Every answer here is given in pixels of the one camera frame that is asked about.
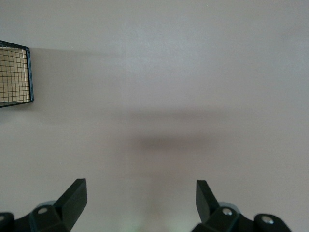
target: black mount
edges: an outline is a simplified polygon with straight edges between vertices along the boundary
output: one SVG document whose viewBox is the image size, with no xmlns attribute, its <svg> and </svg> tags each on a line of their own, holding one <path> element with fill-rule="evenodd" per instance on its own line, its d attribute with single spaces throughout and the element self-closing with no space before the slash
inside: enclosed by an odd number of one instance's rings
<svg viewBox="0 0 309 232">
<path fill-rule="evenodd" d="M 220 206 L 204 180 L 197 181 L 196 204 L 202 223 L 192 232 L 291 232 L 274 215 L 258 214 L 251 221 L 231 207 Z"/>
<path fill-rule="evenodd" d="M 77 179 L 53 205 L 39 206 L 17 220 L 12 213 L 0 213 L 0 232 L 69 232 L 86 204 L 86 180 Z"/>
</svg>

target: gray floor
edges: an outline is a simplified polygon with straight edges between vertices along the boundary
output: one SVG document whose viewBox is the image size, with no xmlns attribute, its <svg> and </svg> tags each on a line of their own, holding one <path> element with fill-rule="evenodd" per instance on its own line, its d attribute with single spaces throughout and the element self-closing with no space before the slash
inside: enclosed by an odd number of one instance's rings
<svg viewBox="0 0 309 232">
<path fill-rule="evenodd" d="M 309 1 L 0 0 L 35 101 L 0 109 L 0 211 L 86 178 L 73 232 L 190 232 L 195 184 L 306 232 Z"/>
</svg>

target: metal screw head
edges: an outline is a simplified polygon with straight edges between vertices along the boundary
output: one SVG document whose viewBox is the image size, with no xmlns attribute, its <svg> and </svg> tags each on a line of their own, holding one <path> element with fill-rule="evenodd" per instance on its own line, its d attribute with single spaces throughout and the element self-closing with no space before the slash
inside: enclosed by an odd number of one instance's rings
<svg viewBox="0 0 309 232">
<path fill-rule="evenodd" d="M 38 210 L 38 214 L 44 214 L 47 212 L 47 208 L 42 208 Z"/>
<path fill-rule="evenodd" d="M 262 221 L 267 223 L 267 224 L 274 224 L 273 219 L 271 219 L 271 217 L 269 217 L 269 216 L 262 216 Z"/>
<path fill-rule="evenodd" d="M 224 208 L 224 209 L 222 210 L 222 212 L 223 212 L 225 215 L 228 215 L 228 216 L 233 215 L 233 212 L 232 212 L 230 209 L 228 209 L 228 208 Z"/>
</svg>

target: wooden surface behind mesh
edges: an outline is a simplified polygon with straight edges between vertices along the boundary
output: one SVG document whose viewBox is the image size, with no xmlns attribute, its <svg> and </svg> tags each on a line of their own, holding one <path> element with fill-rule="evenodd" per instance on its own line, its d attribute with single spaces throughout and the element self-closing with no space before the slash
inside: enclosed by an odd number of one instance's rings
<svg viewBox="0 0 309 232">
<path fill-rule="evenodd" d="M 26 51 L 0 48 L 0 102 L 30 101 Z"/>
</svg>

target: black wire grid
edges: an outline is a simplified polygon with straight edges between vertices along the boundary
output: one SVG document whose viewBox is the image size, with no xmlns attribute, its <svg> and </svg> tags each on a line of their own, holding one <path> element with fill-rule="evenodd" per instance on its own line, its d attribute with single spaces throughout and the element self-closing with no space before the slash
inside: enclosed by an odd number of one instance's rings
<svg viewBox="0 0 309 232">
<path fill-rule="evenodd" d="M 29 48 L 0 40 L 0 108 L 33 100 Z"/>
</svg>

